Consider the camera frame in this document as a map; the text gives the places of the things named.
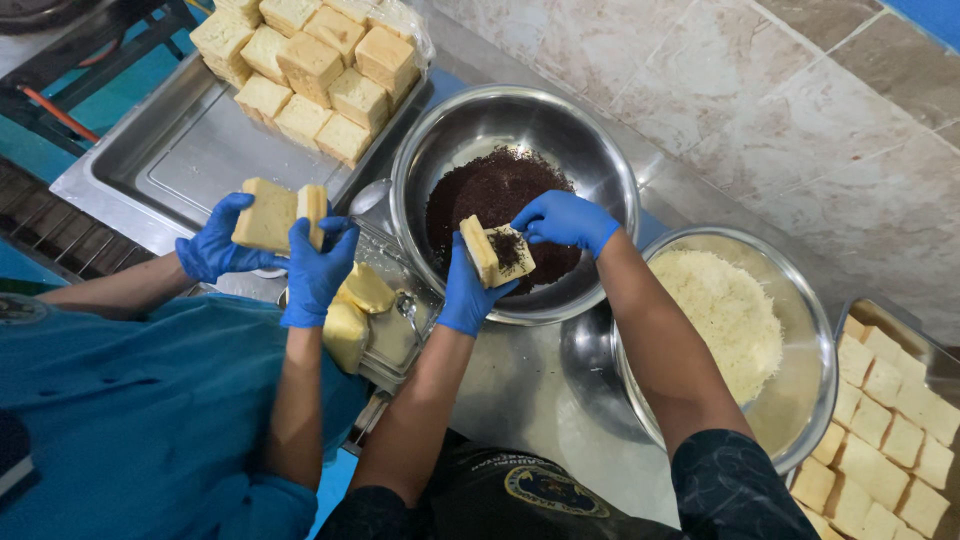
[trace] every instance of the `stainless steel bowl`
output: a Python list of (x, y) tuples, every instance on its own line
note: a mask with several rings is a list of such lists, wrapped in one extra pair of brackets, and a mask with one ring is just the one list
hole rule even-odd
[[(427, 199), (444, 173), (486, 156), (496, 146), (539, 152), (564, 171), (578, 195), (607, 209), (636, 241), (640, 208), (634, 173), (599, 124), (543, 90), (512, 85), (469, 88), (426, 114), (403, 139), (394, 161), (390, 192), (394, 231), (438, 293), (444, 294), (446, 275), (430, 262)], [(584, 253), (576, 268), (559, 281), (500, 300), (487, 319), (514, 325), (556, 323), (590, 309), (605, 296), (593, 259)]]
[[(827, 314), (797, 268), (773, 246), (743, 231), (691, 226), (661, 236), (643, 250), (650, 262), (673, 250), (700, 250), (750, 273), (774, 299), (783, 328), (780, 370), (755, 400), (743, 406), (756, 440), (785, 474), (816, 448), (830, 422), (837, 391), (837, 361)], [(640, 424), (662, 448), (663, 435), (630, 371), (616, 324), (616, 365)]]

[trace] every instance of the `hand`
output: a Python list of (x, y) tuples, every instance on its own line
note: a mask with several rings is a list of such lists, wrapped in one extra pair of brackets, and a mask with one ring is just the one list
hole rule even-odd
[(551, 190), (521, 210), (510, 226), (523, 233), (531, 244), (550, 241), (577, 246), (598, 258), (620, 224), (587, 199)]
[(230, 193), (213, 208), (199, 233), (189, 240), (177, 238), (177, 257), (187, 276), (199, 282), (216, 283), (217, 278), (227, 272), (287, 268), (289, 260), (286, 257), (245, 248), (230, 240), (240, 210), (252, 204), (250, 193)]
[(360, 228), (348, 217), (325, 217), (317, 227), (325, 233), (319, 252), (310, 243), (310, 220), (302, 217), (290, 228), (290, 290), (280, 318), (283, 327), (323, 326), (337, 289), (353, 270)]
[(453, 256), (446, 275), (446, 301), (437, 324), (455, 331), (477, 336), (480, 325), (493, 309), (493, 303), (514, 290), (519, 281), (512, 280), (485, 289), (477, 278), (473, 263), (467, 257), (467, 244), (459, 231), (453, 233)]

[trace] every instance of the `metal spoon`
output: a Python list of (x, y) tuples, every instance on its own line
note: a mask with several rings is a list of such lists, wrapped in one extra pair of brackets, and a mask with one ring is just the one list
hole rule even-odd
[(417, 301), (414, 299), (414, 296), (402, 289), (397, 291), (396, 310), (410, 321), (410, 327), (414, 329), (414, 336), (417, 338), (417, 346), (422, 349), (423, 338), (420, 337), (420, 333), (417, 331), (417, 323), (414, 319), (415, 315), (417, 315)]

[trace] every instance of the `tile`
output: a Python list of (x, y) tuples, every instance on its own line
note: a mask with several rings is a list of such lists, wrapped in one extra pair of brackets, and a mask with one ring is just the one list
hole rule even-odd
[(684, 160), (734, 199), (757, 203), (924, 131), (823, 58), (704, 139)]
[(522, 61), (532, 61), (555, 0), (433, 0), (441, 12)]
[(883, 6), (875, 0), (756, 0), (791, 28), (827, 51)]
[(960, 56), (893, 13), (830, 55), (931, 129), (960, 119)]
[(954, 122), (937, 130), (937, 135), (943, 137), (954, 148), (960, 148), (960, 122)]
[(605, 109), (690, 0), (557, 0), (536, 63)]
[(610, 112), (674, 156), (814, 59), (743, 0), (697, 0)]
[[(948, 291), (956, 290), (960, 267), (957, 178), (960, 152), (921, 135), (747, 206), (922, 319), (938, 310), (954, 313), (956, 329), (956, 295)], [(922, 297), (929, 302), (918, 302)]]

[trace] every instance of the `shirt logo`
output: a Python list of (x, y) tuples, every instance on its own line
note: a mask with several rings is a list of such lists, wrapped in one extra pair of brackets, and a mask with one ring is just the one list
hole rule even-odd
[(599, 497), (576, 481), (534, 466), (516, 467), (503, 479), (507, 493), (541, 508), (577, 516), (610, 517)]

